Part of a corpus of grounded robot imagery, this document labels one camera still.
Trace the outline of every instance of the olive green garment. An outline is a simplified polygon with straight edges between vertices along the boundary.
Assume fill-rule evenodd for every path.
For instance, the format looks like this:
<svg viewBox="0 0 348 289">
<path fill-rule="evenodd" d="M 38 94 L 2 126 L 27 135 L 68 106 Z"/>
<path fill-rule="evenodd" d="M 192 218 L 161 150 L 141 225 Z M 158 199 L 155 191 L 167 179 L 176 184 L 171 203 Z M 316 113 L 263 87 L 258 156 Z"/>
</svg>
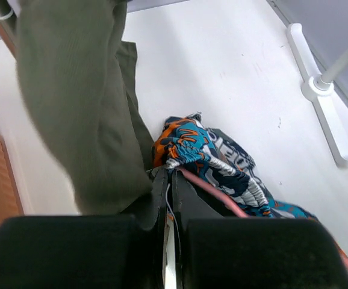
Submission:
<svg viewBox="0 0 348 289">
<path fill-rule="evenodd" d="M 118 213 L 151 191 L 153 141 L 138 113 L 137 51 L 121 42 L 127 4 L 21 4 L 17 74 L 29 115 L 69 174 L 81 212 Z"/>
</svg>

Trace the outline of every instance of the clothing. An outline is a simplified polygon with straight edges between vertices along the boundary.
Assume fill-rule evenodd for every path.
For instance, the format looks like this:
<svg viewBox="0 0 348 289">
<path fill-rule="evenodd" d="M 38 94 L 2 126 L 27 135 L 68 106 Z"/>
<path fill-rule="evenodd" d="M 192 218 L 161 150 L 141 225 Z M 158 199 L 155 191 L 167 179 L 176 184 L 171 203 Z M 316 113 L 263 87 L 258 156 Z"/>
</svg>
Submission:
<svg viewBox="0 0 348 289">
<path fill-rule="evenodd" d="M 318 221 L 301 207 L 275 200 L 259 178 L 253 158 L 221 130 L 204 128 L 199 113 L 166 120 L 154 144 L 154 166 L 163 164 L 168 169 L 183 166 L 229 195 L 248 215 Z"/>
<path fill-rule="evenodd" d="M 81 212 L 118 213 L 151 191 L 153 145 L 138 113 L 135 44 L 121 42 L 126 1 L 21 4 L 17 75 L 31 120 Z"/>
</svg>

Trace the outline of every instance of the clothing rack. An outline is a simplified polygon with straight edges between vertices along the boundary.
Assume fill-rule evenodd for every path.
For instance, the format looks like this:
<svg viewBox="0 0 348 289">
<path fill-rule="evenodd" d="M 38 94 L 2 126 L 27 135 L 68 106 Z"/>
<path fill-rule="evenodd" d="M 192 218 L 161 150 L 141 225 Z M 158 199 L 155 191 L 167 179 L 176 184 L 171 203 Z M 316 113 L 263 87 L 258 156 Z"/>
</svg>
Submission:
<svg viewBox="0 0 348 289">
<path fill-rule="evenodd" d="M 0 0 L 0 37 L 15 56 L 16 14 L 7 0 Z"/>
</svg>

